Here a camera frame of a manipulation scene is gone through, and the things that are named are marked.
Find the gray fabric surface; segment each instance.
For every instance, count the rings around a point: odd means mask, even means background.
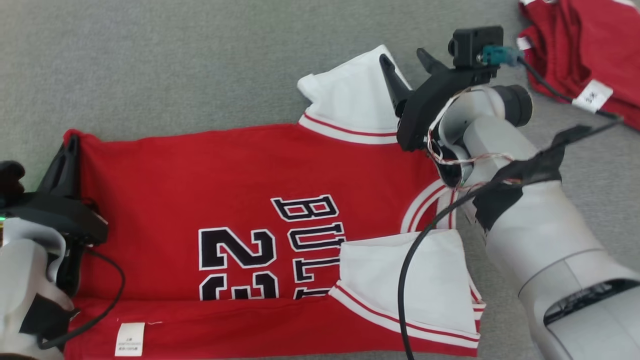
[[[507,44],[527,25],[515,0],[0,0],[0,159],[24,164],[33,189],[70,127],[133,140],[294,122],[308,105],[300,77],[386,44],[417,86],[427,78],[417,47],[450,64],[452,32],[490,24],[504,26]],[[494,83],[525,85],[524,70],[503,69]],[[604,121],[539,95],[534,102],[523,132],[539,146],[578,122]],[[636,270],[639,140],[614,129],[568,149],[562,166],[567,195],[596,236]],[[520,304],[465,222],[468,267],[488,303],[480,358],[537,359]]]

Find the white size tag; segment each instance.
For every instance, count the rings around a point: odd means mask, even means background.
[[[527,38],[525,38],[525,37],[517,38],[516,39],[516,46],[518,46],[518,49],[521,50],[521,51],[528,50],[528,49],[530,49],[532,47],[531,43],[529,42],[529,40]]]
[[[607,100],[613,95],[613,89],[607,85],[592,79],[584,90],[576,97],[572,104],[580,109],[595,113],[600,110]]]
[[[130,322],[120,325],[116,339],[115,356],[142,356],[142,339],[145,323]]]

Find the teal connector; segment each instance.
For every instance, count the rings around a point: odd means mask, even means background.
[[[487,65],[518,65],[518,56],[524,54],[517,49],[506,46],[488,45],[482,49],[482,62]]]

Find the folded red garment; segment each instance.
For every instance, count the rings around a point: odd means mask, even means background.
[[[533,22],[518,43],[574,105],[619,113],[640,129],[640,11],[628,0],[520,0]],[[532,76],[532,87],[551,94]]]

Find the black cable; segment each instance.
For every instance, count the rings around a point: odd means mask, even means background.
[[[622,123],[622,119],[620,118],[617,121],[610,122],[606,125],[596,127],[596,128],[591,128],[589,131],[585,131],[582,134],[573,136],[571,138],[566,138],[564,140],[560,140],[552,144],[548,148],[538,152],[535,156],[533,156],[529,160],[514,163],[509,168],[505,168],[500,176],[494,177],[491,181],[489,181],[488,183],[486,183],[480,188],[469,191],[464,196],[460,197],[458,200],[456,200],[451,205],[449,205],[447,208],[442,210],[439,214],[436,215],[436,217],[429,224],[429,226],[427,226],[425,230],[423,230],[420,234],[418,234],[418,237],[416,237],[415,241],[409,248],[409,251],[407,252],[406,257],[404,258],[402,268],[400,269],[400,278],[398,280],[398,320],[400,323],[400,333],[402,334],[404,351],[406,353],[407,359],[414,360],[414,357],[413,357],[413,352],[411,350],[409,335],[407,333],[407,328],[406,328],[406,314],[404,313],[404,286],[406,282],[406,276],[409,271],[409,265],[411,264],[411,260],[413,259],[413,255],[418,249],[418,246],[420,246],[420,244],[422,243],[423,239],[427,236],[428,232],[430,232],[439,221],[441,221],[449,213],[454,211],[456,208],[460,207],[465,202],[473,199],[474,197],[484,192],[487,192],[489,190],[496,188],[498,185],[502,184],[505,180],[515,177],[518,174],[521,174],[524,170],[527,170],[527,168],[534,165],[540,159],[542,159],[545,156],[548,156],[549,153],[554,152],[572,143],[575,143],[579,140],[601,133],[602,131],[608,130],[621,123]]]
[[[540,73],[538,73],[538,71],[536,69],[534,69],[533,66],[531,66],[530,63],[527,63],[527,61],[524,60],[524,58],[522,58],[521,56],[518,56],[518,63],[521,63],[527,69],[527,71],[534,78],[536,78],[536,81],[539,82],[540,84],[542,84],[542,86],[544,86],[547,90],[549,90],[549,92],[551,94],[553,94],[556,97],[559,97],[560,99],[568,102],[569,104],[571,104],[573,102],[573,99],[571,97],[568,97],[565,94],[561,94],[558,90],[556,90],[553,86],[551,86],[551,84],[547,83],[547,80],[545,80],[540,75]],[[596,114],[600,115],[600,116],[603,116],[603,117],[607,117],[607,118],[612,119],[612,120],[619,120],[620,119],[620,116],[618,114],[610,113],[610,112],[604,111],[604,110],[597,110]]]
[[[77,329],[70,331],[62,336],[58,336],[57,338],[53,339],[53,340],[49,340],[45,343],[43,343],[43,337],[41,334],[39,334],[37,336],[37,341],[36,344],[38,345],[38,348],[42,349],[42,350],[46,350],[48,348],[52,348],[52,347],[58,347],[64,343],[66,343],[67,341],[71,340],[72,338],[75,338],[76,336],[82,334],[83,332],[91,329],[95,324],[97,324],[100,320],[104,319],[107,314],[109,314],[109,312],[116,306],[116,304],[118,303],[118,300],[120,300],[120,296],[122,296],[122,292],[124,291],[124,284],[125,284],[125,276],[124,276],[124,271],[122,271],[122,269],[118,266],[118,264],[115,263],[115,261],[107,258],[106,256],[99,254],[91,249],[87,249],[86,250],[89,254],[95,256],[96,258],[100,258],[104,261],[106,261],[107,263],[111,264],[111,266],[113,266],[114,268],[116,268],[116,270],[118,270],[118,273],[120,273],[120,278],[122,279],[122,282],[120,283],[120,289],[118,290],[118,294],[116,295],[116,297],[113,299],[113,301],[110,303],[110,305],[98,316],[96,316],[95,318],[87,321],[86,323],[82,324],[80,327],[78,327]]]

